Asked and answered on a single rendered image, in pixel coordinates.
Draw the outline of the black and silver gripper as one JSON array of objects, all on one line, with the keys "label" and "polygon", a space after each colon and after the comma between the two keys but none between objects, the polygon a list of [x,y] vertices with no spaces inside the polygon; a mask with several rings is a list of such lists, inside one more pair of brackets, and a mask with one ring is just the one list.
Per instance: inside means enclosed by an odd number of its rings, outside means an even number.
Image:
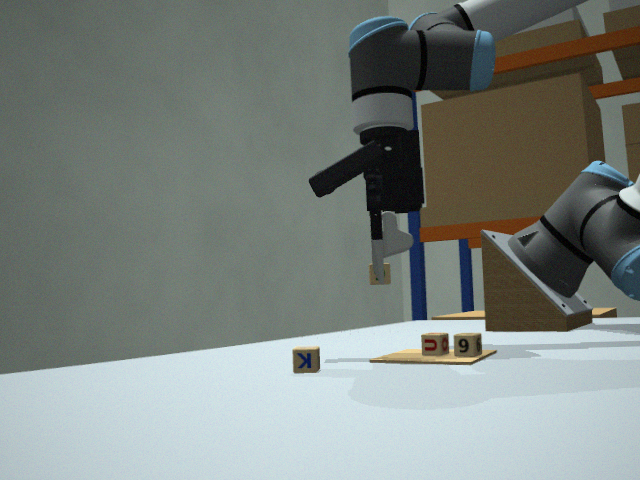
[{"label": "black and silver gripper", "polygon": [[[384,284],[383,258],[408,251],[413,245],[413,236],[397,227],[395,214],[421,209],[424,204],[423,170],[419,130],[381,126],[360,132],[360,144],[373,140],[382,151],[382,159],[364,169],[363,177],[370,214],[372,266],[380,284]],[[386,150],[384,145],[391,150]]]}]

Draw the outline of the tan square mat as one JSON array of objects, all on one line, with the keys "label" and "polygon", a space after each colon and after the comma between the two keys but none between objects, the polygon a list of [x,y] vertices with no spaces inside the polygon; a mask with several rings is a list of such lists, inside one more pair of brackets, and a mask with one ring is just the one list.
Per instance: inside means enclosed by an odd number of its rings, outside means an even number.
[{"label": "tan square mat", "polygon": [[443,356],[423,356],[422,349],[405,349],[369,360],[369,363],[401,363],[401,364],[439,364],[439,365],[472,365],[493,354],[497,350],[482,350],[476,357],[455,357],[454,349]]}]

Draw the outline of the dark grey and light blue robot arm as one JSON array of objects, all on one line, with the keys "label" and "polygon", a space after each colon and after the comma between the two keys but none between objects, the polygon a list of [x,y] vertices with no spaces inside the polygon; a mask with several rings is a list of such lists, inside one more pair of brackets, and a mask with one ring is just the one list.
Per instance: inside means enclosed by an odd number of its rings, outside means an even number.
[{"label": "dark grey and light blue robot arm", "polygon": [[[412,90],[486,89],[494,74],[495,42],[586,1],[468,0],[420,15],[409,27],[391,16],[362,22],[350,34],[348,53],[353,131],[412,130]],[[309,184],[321,198],[381,155],[373,140],[317,172]],[[602,161],[582,172],[508,245],[537,278],[566,298],[577,292],[595,261],[618,289],[640,301],[640,174],[633,183]]]}]

